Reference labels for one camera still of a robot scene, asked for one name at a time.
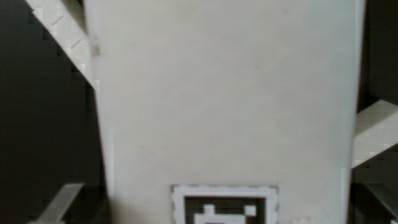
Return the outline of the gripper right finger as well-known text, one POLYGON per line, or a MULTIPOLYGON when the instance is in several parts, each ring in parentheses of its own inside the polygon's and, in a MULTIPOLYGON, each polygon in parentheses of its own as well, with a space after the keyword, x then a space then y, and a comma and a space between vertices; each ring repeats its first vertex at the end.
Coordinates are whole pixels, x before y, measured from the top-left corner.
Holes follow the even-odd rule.
POLYGON ((364 183, 365 224, 398 224, 398 197, 380 183, 364 183))

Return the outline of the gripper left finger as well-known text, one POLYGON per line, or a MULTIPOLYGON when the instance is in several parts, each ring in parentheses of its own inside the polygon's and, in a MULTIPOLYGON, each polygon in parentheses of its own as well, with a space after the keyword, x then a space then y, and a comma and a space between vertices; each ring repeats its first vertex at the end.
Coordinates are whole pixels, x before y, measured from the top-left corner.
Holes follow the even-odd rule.
POLYGON ((62 217, 65 215, 81 188, 81 183, 67 183, 62 186, 46 209, 40 213, 40 216, 35 220, 35 224, 65 224, 62 217))

